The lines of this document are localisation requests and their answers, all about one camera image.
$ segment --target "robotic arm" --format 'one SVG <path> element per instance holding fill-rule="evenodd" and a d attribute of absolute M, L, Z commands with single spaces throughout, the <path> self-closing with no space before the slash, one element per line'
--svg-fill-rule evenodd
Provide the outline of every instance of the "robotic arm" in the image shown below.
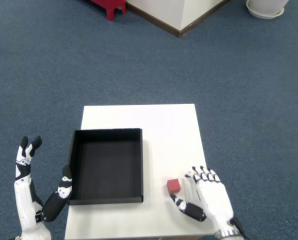
<path fill-rule="evenodd" d="M 66 165 L 58 189 L 51 194 L 45 205 L 37 196 L 31 177 L 31 162 L 41 144 L 42 139 L 37 136 L 27 147 L 28 138 L 24 136 L 18 149 L 14 192 L 22 233 L 13 240 L 51 240 L 51 234 L 43 222 L 51 222 L 59 215 L 72 192 L 72 176 Z"/>
<path fill-rule="evenodd" d="M 192 167 L 186 178 L 195 186 L 201 207 L 170 195 L 178 209 L 200 222 L 210 219 L 216 230 L 216 239 L 247 240 L 245 231 L 231 206 L 225 185 L 212 169 Z"/>

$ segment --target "robot finger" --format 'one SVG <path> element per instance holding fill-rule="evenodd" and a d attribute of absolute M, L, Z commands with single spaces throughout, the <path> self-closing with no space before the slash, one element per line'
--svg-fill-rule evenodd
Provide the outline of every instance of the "robot finger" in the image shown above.
<path fill-rule="evenodd" d="M 206 167 L 204 167 L 204 166 L 200 166 L 200 169 L 204 172 L 204 174 L 205 174 L 206 176 L 208 176 L 208 174 L 210 173 L 210 172 L 208 171 L 208 169 L 207 169 Z"/>
<path fill-rule="evenodd" d="M 33 157 L 35 155 L 36 149 L 38 149 L 41 144 L 43 143 L 43 140 L 41 139 L 40 136 L 37 136 L 33 142 L 26 148 L 25 150 L 25 155 L 27 158 Z"/>
<path fill-rule="evenodd" d="M 216 183 L 221 182 L 219 176 L 217 175 L 217 173 L 214 170 L 209 169 L 209 172 L 211 173 L 211 175 Z"/>
<path fill-rule="evenodd" d="M 21 140 L 20 146 L 18 148 L 18 153 L 17 153 L 17 161 L 19 162 L 21 159 L 26 157 L 25 149 L 28 144 L 28 137 L 24 136 Z"/>
<path fill-rule="evenodd" d="M 191 178 L 195 183 L 201 180 L 200 176 L 196 172 L 189 171 L 186 175 L 186 178 Z"/>
<path fill-rule="evenodd" d="M 42 220 L 51 222 L 59 215 L 72 193 L 72 176 L 68 165 L 62 170 L 61 182 L 58 189 L 48 198 L 41 210 Z"/>
<path fill-rule="evenodd" d="M 199 175 L 199 177 L 202 179 L 202 174 L 204 173 L 204 171 L 202 171 L 200 169 L 200 167 L 195 167 L 193 166 L 192 169 Z"/>
<path fill-rule="evenodd" d="M 170 197 L 182 213 L 199 222 L 202 222 L 206 219 L 206 215 L 201 207 L 198 207 L 197 205 L 194 205 L 190 202 L 184 201 L 174 194 L 171 194 Z"/>
<path fill-rule="evenodd" d="M 211 173 L 208 173 L 207 178 L 208 178 L 208 180 L 209 180 L 210 182 L 214 182 L 214 181 L 215 181 L 215 179 L 214 179 L 214 177 L 211 175 Z"/>
<path fill-rule="evenodd" d="M 207 175 L 205 173 L 201 173 L 201 179 L 205 182 L 208 181 Z"/>

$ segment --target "red block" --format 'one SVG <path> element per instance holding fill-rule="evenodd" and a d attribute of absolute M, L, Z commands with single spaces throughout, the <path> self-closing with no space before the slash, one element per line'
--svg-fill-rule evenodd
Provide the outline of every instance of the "red block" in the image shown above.
<path fill-rule="evenodd" d="M 180 192 L 180 184 L 178 178 L 167 181 L 167 188 L 169 194 L 176 194 Z"/>

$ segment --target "open black box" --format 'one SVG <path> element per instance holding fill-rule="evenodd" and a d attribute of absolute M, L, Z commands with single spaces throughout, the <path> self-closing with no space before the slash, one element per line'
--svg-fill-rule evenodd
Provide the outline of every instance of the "open black box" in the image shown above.
<path fill-rule="evenodd" d="M 142 129 L 74 131 L 70 169 L 70 205 L 143 202 Z"/>

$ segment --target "white planter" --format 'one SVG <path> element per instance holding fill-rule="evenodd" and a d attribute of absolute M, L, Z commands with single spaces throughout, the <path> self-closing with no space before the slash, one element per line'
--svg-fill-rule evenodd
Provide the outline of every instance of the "white planter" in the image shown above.
<path fill-rule="evenodd" d="M 261 19 L 274 19 L 282 15 L 289 0 L 247 0 L 249 12 Z"/>

